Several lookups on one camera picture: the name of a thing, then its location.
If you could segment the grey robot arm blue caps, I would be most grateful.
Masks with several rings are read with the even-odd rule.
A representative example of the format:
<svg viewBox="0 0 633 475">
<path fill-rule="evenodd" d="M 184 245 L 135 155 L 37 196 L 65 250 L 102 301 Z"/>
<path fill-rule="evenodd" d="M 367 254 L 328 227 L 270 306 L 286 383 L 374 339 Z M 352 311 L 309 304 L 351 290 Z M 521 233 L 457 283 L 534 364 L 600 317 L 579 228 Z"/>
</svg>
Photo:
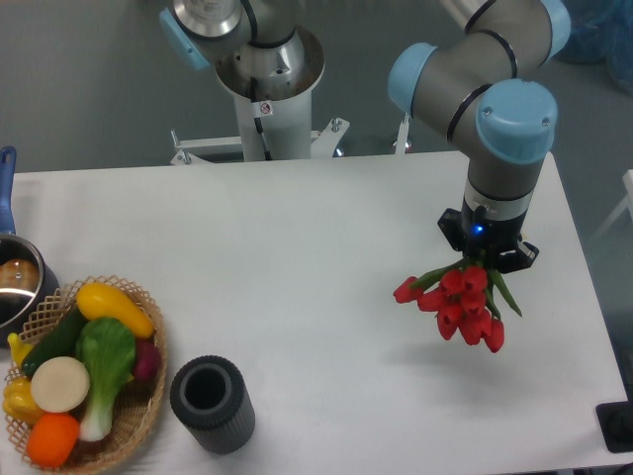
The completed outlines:
<svg viewBox="0 0 633 475">
<path fill-rule="evenodd" d="M 445 1 L 458 44 L 415 44 L 395 61 L 391 100 L 469 159 L 461 209 L 438 226 L 450 245 L 487 268 L 530 267 L 538 249 L 521 229 L 558 120 L 553 95 L 528 75 L 567 43 L 561 1 Z"/>
</svg>

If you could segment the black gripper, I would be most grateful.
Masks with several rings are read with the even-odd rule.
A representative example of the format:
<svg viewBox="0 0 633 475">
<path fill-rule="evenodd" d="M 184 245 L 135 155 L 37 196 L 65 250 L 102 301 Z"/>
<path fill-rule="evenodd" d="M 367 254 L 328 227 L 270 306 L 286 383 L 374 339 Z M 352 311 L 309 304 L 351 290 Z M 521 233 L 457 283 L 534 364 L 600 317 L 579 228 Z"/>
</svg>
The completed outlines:
<svg viewBox="0 0 633 475">
<path fill-rule="evenodd" d="M 539 255 L 539 249 L 530 242 L 520 240 L 527 212 L 509 220 L 493 220 L 484 212 L 477 212 L 477 208 L 478 205 L 471 206 L 463 200 L 461 212 L 447 208 L 442 213 L 437 226 L 450 247 L 466 255 L 483 249 L 491 257 L 497 257 L 496 270 L 501 274 L 530 268 Z"/>
</svg>

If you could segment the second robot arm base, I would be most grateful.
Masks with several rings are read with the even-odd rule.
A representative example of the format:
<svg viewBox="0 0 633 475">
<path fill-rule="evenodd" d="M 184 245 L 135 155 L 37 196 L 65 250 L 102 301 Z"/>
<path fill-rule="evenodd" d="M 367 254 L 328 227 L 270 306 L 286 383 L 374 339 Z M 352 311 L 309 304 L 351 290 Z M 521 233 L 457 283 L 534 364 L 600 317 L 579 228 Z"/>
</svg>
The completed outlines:
<svg viewBox="0 0 633 475">
<path fill-rule="evenodd" d="M 252 102 L 294 98 L 323 75 L 322 46 L 298 23 L 293 1 L 172 1 L 159 24 L 187 66 L 212 68 Z"/>
</svg>

